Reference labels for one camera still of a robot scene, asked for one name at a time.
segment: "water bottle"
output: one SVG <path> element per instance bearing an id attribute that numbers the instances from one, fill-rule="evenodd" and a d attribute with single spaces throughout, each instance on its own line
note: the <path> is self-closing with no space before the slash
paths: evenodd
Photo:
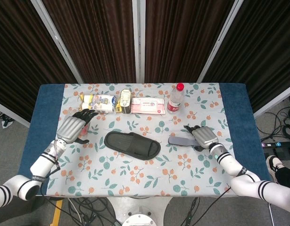
<path id="1" fill-rule="evenodd" d="M 167 105 L 167 110 L 169 113 L 175 113 L 178 111 L 184 97 L 183 88 L 184 85 L 182 83 L 178 83 L 177 86 L 171 91 Z"/>

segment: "curtain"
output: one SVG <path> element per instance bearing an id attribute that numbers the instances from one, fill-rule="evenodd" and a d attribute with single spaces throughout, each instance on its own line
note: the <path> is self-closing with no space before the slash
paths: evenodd
<path id="1" fill-rule="evenodd" d="M 131 0 L 43 0 L 84 82 L 136 82 Z"/>
<path id="2" fill-rule="evenodd" d="M 146 0 L 145 82 L 195 82 L 233 0 Z"/>
<path id="3" fill-rule="evenodd" d="M 30 121 L 39 87 L 76 83 L 29 0 L 0 0 L 0 104 Z"/>
<path id="4" fill-rule="evenodd" d="M 290 87 L 290 1 L 244 1 L 203 81 L 245 83 L 254 112 Z"/>

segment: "yellow floor marking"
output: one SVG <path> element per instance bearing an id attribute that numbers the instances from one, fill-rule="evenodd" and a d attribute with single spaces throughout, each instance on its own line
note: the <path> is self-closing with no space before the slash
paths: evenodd
<path id="1" fill-rule="evenodd" d="M 56 206 L 58 206 L 59 208 L 62 208 L 62 200 L 57 201 Z M 60 219 L 60 213 L 61 213 L 61 210 L 59 210 L 56 207 L 55 208 L 55 213 L 54 213 L 54 218 L 53 218 L 52 224 L 50 224 L 50 226 L 58 226 L 59 219 Z"/>

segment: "bottle label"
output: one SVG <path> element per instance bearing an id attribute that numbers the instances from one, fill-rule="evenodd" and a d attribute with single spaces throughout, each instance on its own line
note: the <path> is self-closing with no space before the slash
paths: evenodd
<path id="1" fill-rule="evenodd" d="M 169 100 L 167 108 L 172 112 L 176 112 L 178 111 L 180 105 L 181 103 L 174 103 L 171 100 Z"/>

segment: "black slipper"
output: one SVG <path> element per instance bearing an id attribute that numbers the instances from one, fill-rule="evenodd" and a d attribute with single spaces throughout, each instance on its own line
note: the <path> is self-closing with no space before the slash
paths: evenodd
<path id="1" fill-rule="evenodd" d="M 159 142 L 136 133 L 109 132 L 104 144 L 113 150 L 141 160 L 153 159 L 160 151 Z"/>

